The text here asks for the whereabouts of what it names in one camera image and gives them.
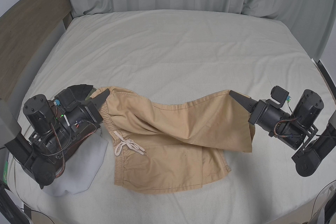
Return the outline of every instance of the mattress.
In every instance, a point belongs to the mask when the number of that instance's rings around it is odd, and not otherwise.
[[[320,132],[335,110],[322,76],[283,23],[230,13],[155,10],[75,18],[23,102],[81,83],[128,88],[163,104],[224,89],[268,99],[279,85],[290,92],[292,109],[311,89],[325,103],[315,122]],[[19,123],[24,133],[29,124],[22,113]],[[10,189],[32,209],[68,224],[260,224],[303,205],[336,178],[335,150],[303,178],[291,160],[294,151],[256,126],[252,153],[224,152],[232,171],[223,180],[192,191],[140,194],[114,185],[112,140],[104,127],[103,137],[106,155],[85,192],[50,197],[12,157]]]

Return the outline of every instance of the green tag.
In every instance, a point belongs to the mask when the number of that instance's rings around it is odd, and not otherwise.
[[[7,170],[8,170],[8,162],[6,161],[5,169],[3,170],[3,176],[2,176],[2,181],[5,182],[6,185],[8,185],[8,183],[7,183]]]

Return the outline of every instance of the bed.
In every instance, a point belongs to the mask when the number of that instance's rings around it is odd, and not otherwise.
[[[163,104],[224,89],[267,99],[271,88],[279,85],[290,92],[292,108],[308,88],[325,104],[315,122],[320,131],[336,108],[323,77],[283,23],[220,12],[153,10],[75,18],[36,74],[23,103],[38,93],[52,98],[80,83],[128,88]],[[28,121],[22,113],[18,121],[24,133]],[[114,185],[112,140],[103,126],[102,133],[107,151],[85,192],[51,197],[11,156],[10,189],[32,209],[68,224],[252,224],[291,212],[336,178],[331,169],[335,150],[317,172],[303,178],[291,160],[294,151],[256,126],[252,153],[225,152],[232,171],[223,180],[192,191],[145,195]]]

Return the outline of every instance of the brown fabric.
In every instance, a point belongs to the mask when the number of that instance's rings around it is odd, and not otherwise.
[[[100,114],[113,137],[113,147],[121,141],[117,131],[146,151],[141,155],[123,147],[115,157],[116,185],[150,194],[201,188],[229,173],[223,149],[252,151],[255,128],[229,90],[184,104],[163,105],[127,89],[108,88],[111,93]]]

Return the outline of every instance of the fitted sheet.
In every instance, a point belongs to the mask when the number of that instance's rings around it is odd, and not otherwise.
[[[305,89],[335,110],[306,52],[281,22],[208,11],[154,10],[75,18],[36,75],[25,102],[52,98],[73,84],[116,85],[156,103],[179,104],[224,89],[267,99],[273,86],[290,92],[292,109]],[[29,124],[19,116],[23,133]],[[8,184],[32,209],[70,223],[264,223],[303,205],[336,178],[336,151],[310,177],[300,177],[294,151],[256,126],[253,152],[225,151],[231,172],[201,189],[146,195],[114,185],[111,137],[102,166],[83,193],[51,197],[12,157]]]

